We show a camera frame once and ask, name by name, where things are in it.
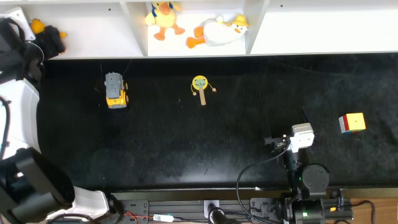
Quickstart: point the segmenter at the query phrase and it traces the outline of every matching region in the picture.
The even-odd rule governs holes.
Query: toy construction vehicle
[[[105,86],[106,102],[109,108],[125,108],[128,105],[129,97],[126,91],[129,87],[123,81],[122,75],[114,72],[106,74]]]

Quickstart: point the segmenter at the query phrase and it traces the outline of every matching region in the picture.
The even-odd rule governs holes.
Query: toy
[[[129,89],[119,73],[108,73],[105,75],[106,102],[108,107],[125,108],[129,103],[126,91]]]
[[[341,116],[340,122],[341,133],[353,133],[366,129],[363,113],[350,113]]]
[[[167,28],[173,28],[176,35],[183,34],[185,29],[178,27],[175,23],[177,17],[176,11],[181,11],[182,6],[178,2],[152,2],[152,11],[145,18],[145,23],[148,26],[156,24],[160,27],[159,33],[155,34],[154,37],[158,40],[165,39],[165,32]]]
[[[207,78],[204,77],[203,75],[198,75],[197,77],[193,78],[192,84],[191,84],[191,91],[194,96],[196,96],[197,93],[192,90],[192,87],[194,87],[194,89],[196,89],[196,90],[199,90],[200,103],[203,106],[206,105],[204,89],[207,87],[207,85],[209,85],[211,87],[211,90],[213,90],[213,92],[216,92],[216,88],[213,88],[210,85],[210,83],[207,81]]]
[[[236,16],[231,23],[224,22],[222,16],[216,20],[210,19],[203,26],[196,27],[194,30],[195,38],[189,37],[187,45],[190,49],[198,44],[206,43],[210,47],[220,46],[234,42],[244,36],[249,24],[244,15]]]
[[[30,28],[36,36],[33,43],[42,49],[45,59],[50,59],[65,52],[65,46],[61,41],[62,38],[67,36],[65,32],[59,32],[57,28],[52,26],[45,26],[38,19],[32,20]]]

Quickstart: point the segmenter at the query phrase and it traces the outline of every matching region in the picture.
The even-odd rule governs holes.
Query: black table
[[[398,55],[49,61],[37,125],[43,155],[93,190],[232,188],[268,158],[263,138],[311,122],[310,162],[330,187],[398,186]],[[104,76],[123,73],[128,109],[108,109]],[[207,105],[190,91],[206,76]],[[367,130],[341,134],[363,112]],[[282,160],[249,170],[242,187],[287,188]]]

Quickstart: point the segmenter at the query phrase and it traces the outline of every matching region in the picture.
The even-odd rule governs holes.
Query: wooden handle
[[[206,98],[205,98],[205,92],[203,91],[203,88],[199,88],[199,96],[200,96],[200,103],[205,106],[206,105]]]

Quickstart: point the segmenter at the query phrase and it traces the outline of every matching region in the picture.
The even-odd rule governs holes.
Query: white label
[[[160,222],[173,222],[174,217],[171,215],[154,215],[154,221],[160,221]]]

